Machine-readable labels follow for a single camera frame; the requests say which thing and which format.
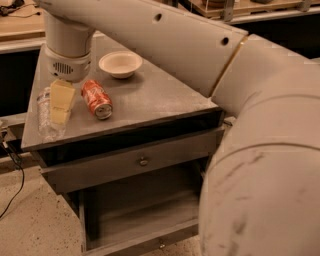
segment drawer handle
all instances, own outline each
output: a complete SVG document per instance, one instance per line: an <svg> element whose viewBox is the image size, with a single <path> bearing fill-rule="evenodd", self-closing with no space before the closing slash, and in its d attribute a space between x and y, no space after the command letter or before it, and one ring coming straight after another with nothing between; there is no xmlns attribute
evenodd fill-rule
<svg viewBox="0 0 320 256"><path fill-rule="evenodd" d="M149 161L147 159L145 159L144 157L140 158L140 165L141 166L146 166L149 163Z"/></svg>

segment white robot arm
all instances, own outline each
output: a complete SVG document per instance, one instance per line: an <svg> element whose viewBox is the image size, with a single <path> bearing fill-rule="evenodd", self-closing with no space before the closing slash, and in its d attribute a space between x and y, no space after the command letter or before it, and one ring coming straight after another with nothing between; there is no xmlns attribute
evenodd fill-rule
<svg viewBox="0 0 320 256"><path fill-rule="evenodd" d="M320 69L255 35L147 0L37 0L52 74L85 77L95 29L237 117L200 202L203 255L320 255Z"/></svg>

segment white bowl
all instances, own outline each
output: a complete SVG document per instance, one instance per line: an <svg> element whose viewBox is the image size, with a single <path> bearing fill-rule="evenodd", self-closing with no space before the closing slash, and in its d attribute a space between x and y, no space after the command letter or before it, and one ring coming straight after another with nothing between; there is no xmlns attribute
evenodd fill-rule
<svg viewBox="0 0 320 256"><path fill-rule="evenodd" d="M142 64L142 58L130 51L112 52L103 56L99 67L115 78L128 78Z"/></svg>

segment black cable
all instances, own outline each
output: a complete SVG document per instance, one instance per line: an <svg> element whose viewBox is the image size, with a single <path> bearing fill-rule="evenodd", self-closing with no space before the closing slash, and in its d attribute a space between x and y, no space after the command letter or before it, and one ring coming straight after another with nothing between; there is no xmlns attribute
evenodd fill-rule
<svg viewBox="0 0 320 256"><path fill-rule="evenodd" d="M18 192L11 198L11 200L9 201L7 207L4 209L4 211L0 214L0 219L3 217L3 215L8 211L13 199L15 199L15 197L21 192L23 186L24 186L24 180L25 180L25 174L24 174L24 170L23 168L21 167L20 163L17 162L17 160L12 157L11 153L8 152L8 150L6 149L6 147L4 147L1 143L1 147L8 153L8 155L10 156L11 160L14 162L14 164L16 165L16 167L18 167L19 170L21 170L22 172L22 182L21 182L21 186L20 186L20 189L18 190Z"/></svg>

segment red soda can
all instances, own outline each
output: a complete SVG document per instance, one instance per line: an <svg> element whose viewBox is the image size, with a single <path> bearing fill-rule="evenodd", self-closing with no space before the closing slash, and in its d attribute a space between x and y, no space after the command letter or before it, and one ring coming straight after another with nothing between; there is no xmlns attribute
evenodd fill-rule
<svg viewBox="0 0 320 256"><path fill-rule="evenodd" d="M81 89L91 114L98 119L106 119L112 114L112 101L96 80L86 81Z"/></svg>

